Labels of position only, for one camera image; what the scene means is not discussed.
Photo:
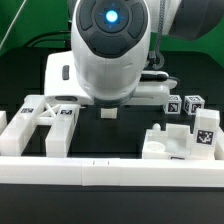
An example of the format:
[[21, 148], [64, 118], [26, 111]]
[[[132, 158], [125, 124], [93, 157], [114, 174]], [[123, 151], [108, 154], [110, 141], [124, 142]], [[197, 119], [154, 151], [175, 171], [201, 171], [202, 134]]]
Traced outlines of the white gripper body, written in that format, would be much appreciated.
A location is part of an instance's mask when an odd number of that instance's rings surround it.
[[[89, 96], [80, 86], [71, 51], [48, 56], [45, 70], [44, 95], [51, 105], [76, 103], [80, 105], [105, 106]], [[110, 106], [120, 105], [164, 105], [168, 102], [171, 82], [140, 82], [133, 96], [126, 102], [117, 100]]]

